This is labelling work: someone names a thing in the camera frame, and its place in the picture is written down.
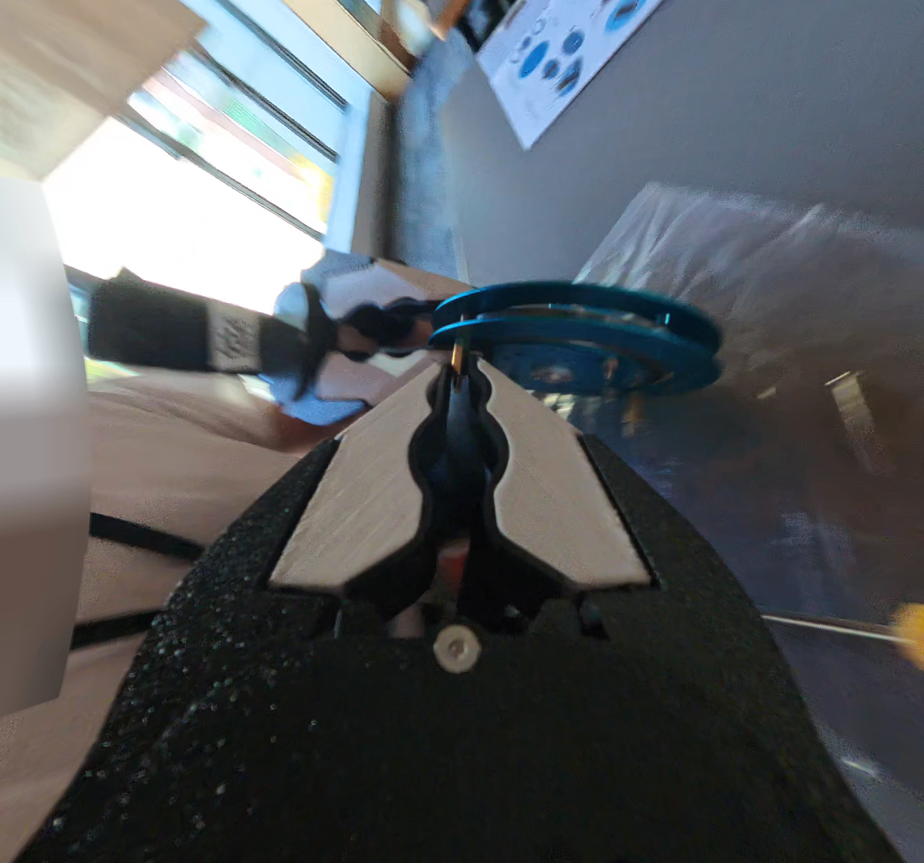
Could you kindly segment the clear plastic bag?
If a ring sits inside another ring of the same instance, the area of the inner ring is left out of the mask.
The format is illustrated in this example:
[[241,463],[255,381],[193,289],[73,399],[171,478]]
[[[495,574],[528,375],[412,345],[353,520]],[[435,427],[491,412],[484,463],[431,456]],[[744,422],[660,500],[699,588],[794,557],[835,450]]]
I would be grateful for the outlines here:
[[922,231],[650,184],[577,275],[722,330],[699,393],[556,399],[778,614],[888,625],[922,603]]

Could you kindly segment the large window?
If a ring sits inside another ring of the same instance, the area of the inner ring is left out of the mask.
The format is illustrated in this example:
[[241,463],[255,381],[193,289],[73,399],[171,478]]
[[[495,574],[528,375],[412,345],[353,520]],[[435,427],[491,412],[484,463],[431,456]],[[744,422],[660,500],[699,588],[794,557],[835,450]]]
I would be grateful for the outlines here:
[[354,253],[374,88],[280,0],[201,28],[43,184],[64,263],[260,311]]

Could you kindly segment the person's left forearm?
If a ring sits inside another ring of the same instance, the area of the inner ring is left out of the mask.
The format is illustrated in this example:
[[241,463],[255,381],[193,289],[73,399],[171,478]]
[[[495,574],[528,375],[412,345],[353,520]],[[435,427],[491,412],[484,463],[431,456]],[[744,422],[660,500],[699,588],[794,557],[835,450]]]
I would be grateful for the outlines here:
[[270,414],[272,447],[282,453],[307,453],[324,441],[336,437],[355,418],[342,418],[331,424],[317,425],[291,417],[280,407]]

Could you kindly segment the yellow handled screwdriver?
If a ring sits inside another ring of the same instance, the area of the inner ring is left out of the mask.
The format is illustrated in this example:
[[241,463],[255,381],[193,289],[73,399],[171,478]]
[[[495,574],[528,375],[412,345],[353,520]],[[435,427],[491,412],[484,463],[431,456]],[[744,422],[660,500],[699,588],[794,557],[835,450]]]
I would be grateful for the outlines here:
[[777,626],[819,631],[846,638],[862,639],[895,647],[919,670],[923,669],[923,605],[901,605],[886,625],[859,620],[804,614],[763,612],[764,622]]

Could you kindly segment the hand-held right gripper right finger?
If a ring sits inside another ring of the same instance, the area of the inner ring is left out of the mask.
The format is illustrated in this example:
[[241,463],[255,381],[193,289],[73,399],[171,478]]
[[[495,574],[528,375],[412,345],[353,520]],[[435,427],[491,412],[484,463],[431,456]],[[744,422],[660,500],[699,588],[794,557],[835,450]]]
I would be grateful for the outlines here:
[[474,361],[472,377],[496,447],[488,502],[500,541],[568,592],[650,587],[580,433],[490,363]]

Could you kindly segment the beige roller blind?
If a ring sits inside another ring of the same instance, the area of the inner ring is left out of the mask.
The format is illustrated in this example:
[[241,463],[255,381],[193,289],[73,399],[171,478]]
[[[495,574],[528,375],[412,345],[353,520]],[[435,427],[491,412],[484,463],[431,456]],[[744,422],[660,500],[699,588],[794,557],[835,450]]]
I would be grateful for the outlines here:
[[49,176],[204,25],[179,0],[1,0],[2,176]]

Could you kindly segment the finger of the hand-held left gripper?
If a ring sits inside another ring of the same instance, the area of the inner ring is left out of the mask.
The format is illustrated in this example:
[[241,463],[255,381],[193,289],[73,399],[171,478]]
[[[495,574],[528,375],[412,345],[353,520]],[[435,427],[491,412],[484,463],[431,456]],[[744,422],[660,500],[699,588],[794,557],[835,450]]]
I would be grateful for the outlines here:
[[316,395],[322,400],[376,407],[434,365],[433,353],[426,350],[401,358],[379,353],[361,362],[332,352],[317,372]]
[[324,253],[303,272],[303,284],[318,291],[332,320],[343,319],[364,305],[427,319],[445,300],[472,290],[470,284],[451,277],[351,253]]

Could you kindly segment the blue metal turntable base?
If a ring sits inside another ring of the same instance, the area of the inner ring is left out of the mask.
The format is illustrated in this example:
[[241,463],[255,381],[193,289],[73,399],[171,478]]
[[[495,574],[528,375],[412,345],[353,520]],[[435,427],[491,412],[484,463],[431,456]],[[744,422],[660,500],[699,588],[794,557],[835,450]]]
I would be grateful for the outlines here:
[[698,309],[593,283],[485,286],[433,312],[428,348],[479,358],[541,395],[684,395],[722,374],[722,334]]

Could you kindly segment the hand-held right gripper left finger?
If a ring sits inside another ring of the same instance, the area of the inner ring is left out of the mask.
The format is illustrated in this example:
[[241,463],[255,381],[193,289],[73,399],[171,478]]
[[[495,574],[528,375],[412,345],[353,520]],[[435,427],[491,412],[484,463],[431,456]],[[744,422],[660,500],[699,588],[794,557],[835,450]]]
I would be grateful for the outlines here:
[[269,588],[338,598],[420,598],[434,573],[431,519],[412,441],[433,422],[442,365],[410,378],[335,440],[269,576]]

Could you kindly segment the person's torso in pale shirt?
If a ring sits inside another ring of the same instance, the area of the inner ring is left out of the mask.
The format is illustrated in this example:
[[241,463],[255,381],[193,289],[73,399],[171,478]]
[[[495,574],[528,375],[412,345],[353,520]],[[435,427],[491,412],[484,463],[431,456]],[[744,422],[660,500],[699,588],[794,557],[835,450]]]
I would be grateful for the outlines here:
[[[210,546],[305,454],[272,447],[273,407],[217,375],[146,371],[91,385],[91,511]],[[2,861],[29,843],[83,765],[141,641],[77,649],[57,698],[2,716]]]

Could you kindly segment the grey desk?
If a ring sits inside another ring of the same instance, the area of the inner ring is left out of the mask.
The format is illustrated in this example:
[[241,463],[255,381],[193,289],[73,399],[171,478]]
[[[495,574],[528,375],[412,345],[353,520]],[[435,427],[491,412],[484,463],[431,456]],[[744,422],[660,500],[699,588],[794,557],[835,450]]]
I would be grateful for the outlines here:
[[667,0],[529,153],[465,40],[398,107],[407,263],[578,272],[650,184],[922,231],[922,0]]

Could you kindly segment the printed instruction sheet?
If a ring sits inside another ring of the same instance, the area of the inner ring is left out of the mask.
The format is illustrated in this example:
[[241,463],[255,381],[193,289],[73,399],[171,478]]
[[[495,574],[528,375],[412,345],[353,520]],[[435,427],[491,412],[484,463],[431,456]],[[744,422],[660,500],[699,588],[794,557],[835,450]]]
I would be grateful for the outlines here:
[[664,0],[513,0],[477,54],[529,151]]

